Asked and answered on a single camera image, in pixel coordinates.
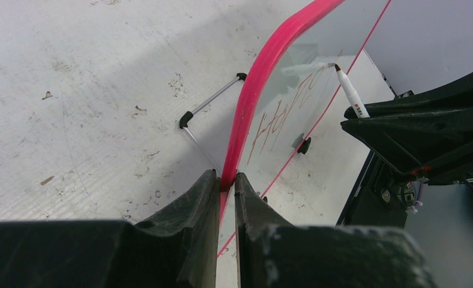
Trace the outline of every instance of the pink whiteboard border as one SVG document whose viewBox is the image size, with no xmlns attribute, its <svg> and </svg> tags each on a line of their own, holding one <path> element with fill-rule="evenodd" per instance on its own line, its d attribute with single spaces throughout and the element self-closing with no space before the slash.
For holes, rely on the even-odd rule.
<svg viewBox="0 0 473 288">
<path fill-rule="evenodd" d="M 284 23 L 282 23 L 277 30 L 273 33 L 267 43 L 264 45 L 261 52 L 258 54 L 254 64 L 252 65 L 247 79 L 244 83 L 242 91 L 240 92 L 240 97 L 238 98 L 238 103 L 236 105 L 235 117 L 233 119 L 233 127 L 231 129 L 231 135 L 229 138 L 229 144 L 226 152 L 226 160 L 224 161 L 224 168 L 221 175 L 220 182 L 220 191 L 221 191 L 221 209 L 220 209 L 220 221 L 224 217 L 224 212 L 227 205 L 227 196 L 233 181 L 237 175 L 237 168 L 242 157 L 244 150 L 244 145 L 247 140 L 247 135 L 249 134 L 250 125 L 252 123 L 253 115 L 258 104 L 259 96 L 263 91 L 265 84 L 270 77 L 273 69 L 279 62 L 280 58 L 283 56 L 288 47 L 306 30 L 311 28 L 315 23 L 320 21 L 328 13 L 334 10 L 339 6 L 343 0 L 315 0 L 308 6 L 304 7 L 302 10 L 288 18 Z M 354 61 L 350 65 L 348 72 L 353 67 L 356 59 L 360 55 L 364 45 L 367 43 L 367 40 L 371 36 L 372 32 L 376 28 L 376 25 L 380 21 L 383 13 L 388 7 L 390 0 L 385 4 L 385 7 L 381 14 L 379 15 L 376 23 L 369 32 L 366 40 L 364 41 L 362 47 L 357 53 Z M 309 133 L 306 135 L 306 138 L 311 134 L 314 128 L 317 126 L 321 118 L 324 116 L 325 112 L 330 107 L 330 104 L 334 100 L 334 97 L 337 94 L 336 92 L 330 99 L 329 105 L 323 111 L 323 114 L 316 121 L 315 125 L 311 128 Z M 270 186 L 276 181 L 277 177 L 282 173 L 288 163 L 291 161 L 293 156 L 296 154 L 296 150 L 289 157 L 285 165 L 281 168 L 277 176 L 272 180 L 272 183 L 267 187 L 262 196 L 270 189 Z"/>
</svg>

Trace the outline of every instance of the black corner connector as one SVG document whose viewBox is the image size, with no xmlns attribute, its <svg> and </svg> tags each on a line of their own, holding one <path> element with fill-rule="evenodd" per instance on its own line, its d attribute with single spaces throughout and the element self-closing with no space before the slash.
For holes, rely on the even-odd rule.
<svg viewBox="0 0 473 288">
<path fill-rule="evenodd" d="M 300 145 L 300 148 L 298 148 L 297 153 L 302 153 L 305 155 L 307 153 L 307 150 L 309 150 L 310 145 L 311 145 L 311 137 L 307 138 L 307 140 L 305 140 L 304 143 Z"/>
<path fill-rule="evenodd" d="M 236 76 L 239 78 L 239 80 L 246 81 L 246 78 L 247 78 L 246 73 L 237 73 Z"/>
<path fill-rule="evenodd" d="M 192 114 L 191 111 L 187 111 L 182 118 L 180 118 L 180 129 L 183 129 L 184 127 L 188 127 L 187 123 L 194 117 L 194 114 Z"/>
</svg>

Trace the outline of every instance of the white table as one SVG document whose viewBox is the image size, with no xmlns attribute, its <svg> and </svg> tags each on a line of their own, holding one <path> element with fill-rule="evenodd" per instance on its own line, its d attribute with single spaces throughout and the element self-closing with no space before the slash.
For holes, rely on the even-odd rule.
<svg viewBox="0 0 473 288">
<path fill-rule="evenodd" d="M 0 220 L 135 223 L 173 201 L 212 168 L 176 121 L 308 3 L 0 0 Z M 365 53 L 350 78 L 365 103 L 392 99 Z M 348 106 L 339 93 L 268 193 L 294 224 L 333 225 L 364 163 L 369 150 L 339 126 Z M 236 287 L 235 256 L 233 241 L 218 286 Z"/>
</svg>

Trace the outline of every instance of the metal stand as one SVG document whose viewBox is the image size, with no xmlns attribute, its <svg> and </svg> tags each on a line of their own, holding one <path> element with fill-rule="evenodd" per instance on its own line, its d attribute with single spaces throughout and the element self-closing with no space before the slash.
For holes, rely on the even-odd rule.
<svg viewBox="0 0 473 288">
<path fill-rule="evenodd" d="M 187 134 L 192 138 L 192 140 L 197 145 L 197 147 L 201 150 L 201 152 L 203 152 L 203 154 L 205 154 L 205 156 L 210 160 L 210 162 L 212 162 L 212 164 L 214 165 L 215 170 L 217 171 L 217 173 L 219 175 L 222 174 L 222 168 L 214 161 L 214 158 L 208 153 L 208 151 L 206 151 L 206 149 L 203 148 L 203 146 L 201 146 L 201 144 L 197 140 L 196 136 L 188 128 L 188 122 L 194 117 L 194 115 L 196 115 L 203 108 L 205 108 L 206 105 L 209 105 L 210 102 L 214 101 L 217 97 L 219 97 L 222 93 L 224 93 L 224 91 L 226 91 L 228 88 L 233 86 L 233 84 L 237 83 L 237 81 L 239 81 L 239 80 L 245 81 L 246 78 L 247 78 L 246 73 L 237 73 L 236 77 L 233 78 L 233 80 L 231 80 L 228 84 L 224 85 L 224 87 L 219 89 L 219 91 L 217 91 L 214 95 L 210 96 L 209 99 L 206 99 L 206 101 L 201 103 L 201 105 L 194 108 L 194 110 L 192 110 L 192 112 L 187 111 L 184 114 L 184 116 L 182 116 L 182 118 L 180 118 L 180 121 L 179 121 L 180 129 L 183 129 L 183 130 L 187 131 Z"/>
</svg>

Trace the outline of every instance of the silver rod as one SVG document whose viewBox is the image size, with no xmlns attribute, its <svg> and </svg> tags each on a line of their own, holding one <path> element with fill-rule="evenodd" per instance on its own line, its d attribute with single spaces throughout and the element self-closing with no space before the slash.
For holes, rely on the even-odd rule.
<svg viewBox="0 0 473 288">
<path fill-rule="evenodd" d="M 194 140 L 194 143 L 197 145 L 197 147 L 201 150 L 201 152 L 203 152 L 203 154 L 205 154 L 205 156 L 210 160 L 210 162 L 212 162 L 212 164 L 214 165 L 215 167 L 215 171 L 217 171 L 217 174 L 218 175 L 222 175 L 222 170 L 221 168 L 219 167 L 219 165 L 216 164 L 215 160 L 212 158 L 212 156 L 210 156 L 210 154 L 208 152 L 206 152 L 206 150 L 203 149 L 203 147 L 201 147 L 201 144 L 199 143 L 199 141 L 197 140 L 196 136 L 194 136 L 194 134 L 192 134 L 192 132 L 189 130 L 189 128 L 187 127 L 184 127 L 184 130 L 187 131 L 187 133 L 190 135 L 190 137 L 192 138 L 192 140 Z"/>
<path fill-rule="evenodd" d="M 214 95 L 212 95 L 209 99 L 206 99 L 200 106 L 197 106 L 194 110 L 192 110 L 192 115 L 195 115 L 197 112 L 200 112 L 201 109 L 205 108 L 206 105 L 209 105 L 210 102 L 214 101 L 215 98 L 219 97 L 224 91 L 230 88 L 233 84 L 240 80 L 239 76 L 236 76 L 231 82 L 226 84 L 226 86 L 222 87 L 219 91 L 217 91 Z"/>
</svg>

